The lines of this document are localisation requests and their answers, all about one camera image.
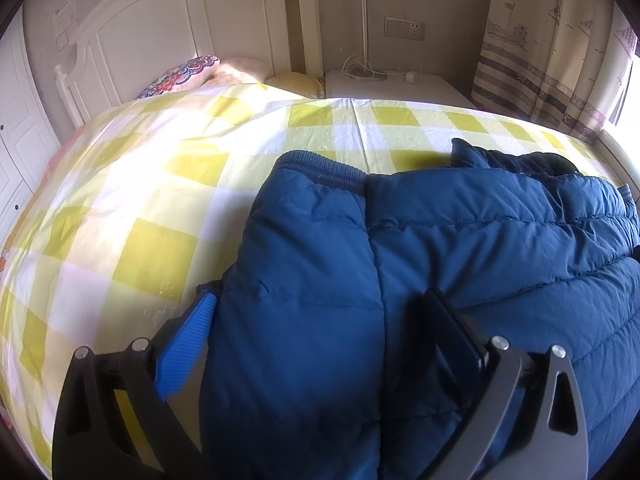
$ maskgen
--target white wooden headboard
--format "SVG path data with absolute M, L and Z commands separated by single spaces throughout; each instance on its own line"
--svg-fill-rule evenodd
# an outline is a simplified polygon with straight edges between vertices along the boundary
M 299 0 L 306 73 L 322 76 L 318 0 Z M 154 79 L 196 56 L 251 57 L 290 72 L 285 0 L 103 0 L 71 39 L 58 91 L 76 126 L 131 101 Z

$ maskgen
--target window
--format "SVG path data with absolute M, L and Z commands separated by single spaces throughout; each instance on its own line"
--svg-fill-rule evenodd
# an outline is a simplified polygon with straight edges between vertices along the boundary
M 640 168 L 640 57 L 634 56 L 628 87 L 606 128 L 636 168 Z

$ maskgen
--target bed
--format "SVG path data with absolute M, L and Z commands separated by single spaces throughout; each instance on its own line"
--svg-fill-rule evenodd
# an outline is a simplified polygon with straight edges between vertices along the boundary
M 559 153 L 581 172 L 620 184 L 578 140 L 467 108 L 308 100 L 264 84 L 132 101 L 194 55 L 249 56 L 273 74 L 290 71 L 298 56 L 307 74 L 320 76 L 318 1 L 294 2 L 105 0 L 79 27 L 75 66 L 56 70 L 74 123 L 86 127 L 10 236 L 0 283 L 0 397 L 48 476 L 74 350 L 117 351 L 152 336 L 191 302 L 197 284 L 220 277 L 282 153 L 310 150 L 368 173 L 394 173 L 448 164 L 451 139 L 461 137 L 515 155 Z M 214 12 L 222 5 L 228 15 L 220 18 Z M 254 33 L 259 39 L 248 41 Z M 156 41 L 164 43 L 148 47 Z M 196 442 L 199 373 L 170 400 Z M 127 399 L 118 400 L 140 454 L 153 463 Z

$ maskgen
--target curtain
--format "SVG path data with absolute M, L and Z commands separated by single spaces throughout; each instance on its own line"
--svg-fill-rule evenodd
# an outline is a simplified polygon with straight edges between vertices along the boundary
M 593 142 L 637 40 L 613 0 L 491 0 L 472 101 Z

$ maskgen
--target pillow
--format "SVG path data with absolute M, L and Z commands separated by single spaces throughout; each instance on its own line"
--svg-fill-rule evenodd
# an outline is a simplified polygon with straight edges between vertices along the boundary
M 136 99 L 199 88 L 216 73 L 219 64 L 220 60 L 216 56 L 195 57 L 162 74 L 140 92 Z
M 267 85 L 302 95 L 309 99 L 324 99 L 324 88 L 318 79 L 298 72 L 285 72 L 267 79 Z
M 248 57 L 232 57 L 220 63 L 215 77 L 203 86 L 264 83 L 268 75 L 269 69 L 263 62 Z

